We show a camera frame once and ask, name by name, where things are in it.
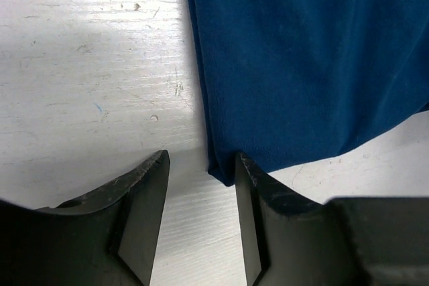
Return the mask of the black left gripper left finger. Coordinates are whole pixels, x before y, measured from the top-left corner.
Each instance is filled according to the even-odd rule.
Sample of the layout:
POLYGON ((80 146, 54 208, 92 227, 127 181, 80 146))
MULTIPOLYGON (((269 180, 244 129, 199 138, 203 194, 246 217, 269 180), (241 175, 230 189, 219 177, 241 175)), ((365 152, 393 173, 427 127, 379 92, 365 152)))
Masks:
POLYGON ((131 171, 55 208, 1 202, 2 285, 149 285, 170 158, 131 171))

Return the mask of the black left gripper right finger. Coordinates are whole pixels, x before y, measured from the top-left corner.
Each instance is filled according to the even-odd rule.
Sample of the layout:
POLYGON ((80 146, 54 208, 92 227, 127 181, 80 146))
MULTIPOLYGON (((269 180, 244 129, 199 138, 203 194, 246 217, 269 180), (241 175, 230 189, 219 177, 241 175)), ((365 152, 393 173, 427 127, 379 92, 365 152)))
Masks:
POLYGON ((235 158, 248 285, 427 285, 427 198, 319 204, 235 158))

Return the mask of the dark blue t shirt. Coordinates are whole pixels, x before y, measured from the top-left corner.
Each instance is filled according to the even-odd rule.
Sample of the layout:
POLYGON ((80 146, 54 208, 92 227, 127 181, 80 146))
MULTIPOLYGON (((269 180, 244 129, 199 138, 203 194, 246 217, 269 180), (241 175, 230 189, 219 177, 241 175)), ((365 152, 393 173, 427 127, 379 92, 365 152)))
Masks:
POLYGON ((347 153, 428 110, 428 0, 188 0, 208 172, 347 153))

